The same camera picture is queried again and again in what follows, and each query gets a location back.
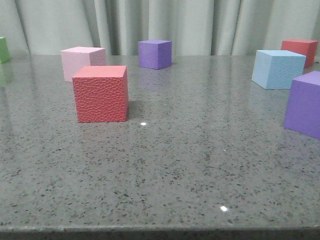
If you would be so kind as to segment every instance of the cube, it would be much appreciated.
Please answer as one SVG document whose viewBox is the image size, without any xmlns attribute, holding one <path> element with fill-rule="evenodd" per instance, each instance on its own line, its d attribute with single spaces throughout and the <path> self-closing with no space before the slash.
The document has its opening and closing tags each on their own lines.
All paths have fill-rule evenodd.
<svg viewBox="0 0 320 240">
<path fill-rule="evenodd" d="M 0 64 L 10 60 L 6 37 L 0 36 Z"/>
<path fill-rule="evenodd" d="M 77 46 L 61 51 L 64 80 L 72 82 L 72 77 L 84 66 L 106 65 L 106 49 L 103 47 Z"/>
<path fill-rule="evenodd" d="M 72 82 L 79 123 L 126 121 L 129 104 L 126 66 L 84 66 Z"/>
<path fill-rule="evenodd" d="M 282 41 L 282 50 L 289 50 L 297 54 L 306 56 L 304 67 L 310 67 L 314 64 L 318 41 L 305 39 L 288 39 Z"/>
<path fill-rule="evenodd" d="M 138 43 L 139 65 L 149 69 L 163 69 L 172 64 L 172 42 L 146 40 Z"/>
<path fill-rule="evenodd" d="M 264 89 L 290 89 L 304 70 L 306 56 L 287 50 L 257 50 L 252 81 Z"/>
<path fill-rule="evenodd" d="M 283 126 L 320 139 L 320 71 L 292 81 Z"/>
</svg>

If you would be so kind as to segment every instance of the speckled gray surface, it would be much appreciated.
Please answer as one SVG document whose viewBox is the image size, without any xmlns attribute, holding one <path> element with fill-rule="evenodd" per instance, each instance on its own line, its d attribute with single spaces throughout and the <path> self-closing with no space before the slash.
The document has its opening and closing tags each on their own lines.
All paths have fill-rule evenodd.
<svg viewBox="0 0 320 240">
<path fill-rule="evenodd" d="M 320 140 L 282 127 L 289 91 L 253 83 L 253 56 L 174 57 L 161 70 L 139 68 L 137 56 L 108 63 L 127 65 L 126 122 L 77 123 L 60 56 L 1 65 L 13 75 L 0 87 L 2 238 L 256 228 L 320 237 Z"/>
</svg>

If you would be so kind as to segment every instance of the textured surface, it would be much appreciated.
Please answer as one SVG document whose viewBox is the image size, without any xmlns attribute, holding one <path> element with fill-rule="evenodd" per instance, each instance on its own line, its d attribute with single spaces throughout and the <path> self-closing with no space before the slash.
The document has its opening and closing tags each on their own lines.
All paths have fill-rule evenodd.
<svg viewBox="0 0 320 240">
<path fill-rule="evenodd" d="M 163 69 L 172 64 L 172 42 L 146 40 L 138 42 L 139 65 L 149 69 Z"/>
<path fill-rule="evenodd" d="M 252 81 L 264 89 L 290 89 L 302 74 L 306 56 L 287 50 L 257 50 Z"/>
<path fill-rule="evenodd" d="M 77 46 L 61 51 L 64 80 L 72 82 L 72 77 L 84 66 L 107 64 L 106 49 L 102 47 Z"/>
<path fill-rule="evenodd" d="M 85 66 L 72 79 L 80 123 L 124 122 L 127 119 L 126 66 Z"/>
<path fill-rule="evenodd" d="M 282 41 L 281 49 L 289 50 L 306 56 L 304 67 L 314 64 L 315 55 L 318 48 L 318 41 L 306 39 L 288 39 Z"/>
<path fill-rule="evenodd" d="M 125 122 L 77 123 L 59 56 L 3 65 L 0 239 L 319 239 L 320 140 L 283 127 L 289 91 L 252 82 L 254 56 L 108 61 L 127 65 Z"/>
<path fill-rule="evenodd" d="M 0 64 L 3 64 L 9 60 L 10 54 L 6 38 L 4 36 L 0 36 Z"/>
<path fill-rule="evenodd" d="M 283 125 L 320 139 L 320 71 L 293 80 Z"/>
</svg>

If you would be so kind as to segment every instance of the textured red cube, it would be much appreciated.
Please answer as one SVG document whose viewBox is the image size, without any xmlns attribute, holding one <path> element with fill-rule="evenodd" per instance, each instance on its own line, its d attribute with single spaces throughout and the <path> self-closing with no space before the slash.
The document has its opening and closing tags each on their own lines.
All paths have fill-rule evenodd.
<svg viewBox="0 0 320 240">
<path fill-rule="evenodd" d="M 126 121 L 126 66 L 84 66 L 73 76 L 72 83 L 79 123 Z"/>
<path fill-rule="evenodd" d="M 306 56 L 304 67 L 310 67 L 314 64 L 318 41 L 305 39 L 288 39 L 282 41 L 281 50 L 288 50 L 297 54 Z"/>
</svg>

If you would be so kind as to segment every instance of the curtain fold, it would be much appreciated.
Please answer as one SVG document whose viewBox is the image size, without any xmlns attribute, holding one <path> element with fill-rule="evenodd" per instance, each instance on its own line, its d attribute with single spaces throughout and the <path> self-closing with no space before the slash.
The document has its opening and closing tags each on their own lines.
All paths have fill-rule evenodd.
<svg viewBox="0 0 320 240">
<path fill-rule="evenodd" d="M 319 24 L 320 0 L 0 0 L 12 55 L 75 46 L 137 55 L 147 39 L 171 40 L 174 55 L 254 55 L 284 39 L 319 40 Z"/>
</svg>

